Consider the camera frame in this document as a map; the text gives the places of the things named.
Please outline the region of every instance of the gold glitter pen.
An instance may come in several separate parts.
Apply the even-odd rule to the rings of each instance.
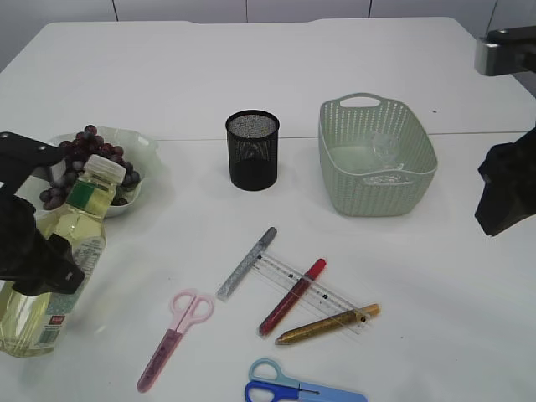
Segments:
[[[325,320],[287,331],[276,339],[276,345],[292,345],[326,332],[344,328],[355,322],[366,322],[368,316],[376,317],[379,311],[379,305],[371,304],[360,309],[342,312]]]

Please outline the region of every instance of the bunch of grapes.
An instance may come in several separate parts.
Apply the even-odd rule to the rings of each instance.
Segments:
[[[67,169],[61,178],[50,182],[51,188],[44,190],[39,195],[46,210],[58,208],[65,202],[76,179],[84,172],[85,163],[94,154],[110,159],[126,169],[125,179],[117,187],[112,205],[127,204],[123,197],[124,193],[132,191],[140,182],[140,174],[134,170],[132,163],[123,159],[125,153],[123,148],[114,147],[110,143],[104,142],[104,138],[97,134],[95,126],[88,125],[83,131],[76,134],[73,141],[62,141],[59,144],[59,149],[64,152]]]

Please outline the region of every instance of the ruler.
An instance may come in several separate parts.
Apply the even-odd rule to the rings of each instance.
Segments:
[[[273,281],[286,291],[289,291],[302,278],[305,281],[309,281],[310,286],[303,296],[301,296],[300,302],[305,302],[309,306],[314,307],[325,316],[323,318],[332,317],[341,312],[347,312],[348,310],[358,309],[354,304],[337,296],[333,291],[318,285],[315,281],[312,281],[290,266],[280,262],[268,253],[263,252],[257,257],[257,261],[253,264],[252,271]],[[355,323],[345,327],[355,333],[359,333],[363,324]]]

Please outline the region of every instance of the plastic basket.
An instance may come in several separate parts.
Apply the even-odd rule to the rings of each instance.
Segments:
[[[379,103],[341,105],[357,97]],[[324,183],[341,214],[407,214],[422,199],[437,169],[430,138],[410,108],[372,94],[324,102],[318,141]]]

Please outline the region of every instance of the basket handle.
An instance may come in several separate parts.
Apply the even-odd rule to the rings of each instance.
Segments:
[[[341,103],[342,101],[345,101],[346,99],[353,99],[353,98],[370,98],[370,99],[375,99],[379,101],[379,104],[376,106],[363,106],[363,107],[368,107],[370,109],[373,109],[375,107],[380,107],[382,106],[383,103],[387,103],[387,99],[382,98],[381,96],[378,96],[375,94],[369,94],[368,92],[358,92],[355,94],[346,95],[341,98],[335,99],[333,101],[338,103],[338,105],[341,107],[344,107],[346,109],[353,109],[351,106],[343,106],[343,104]]]

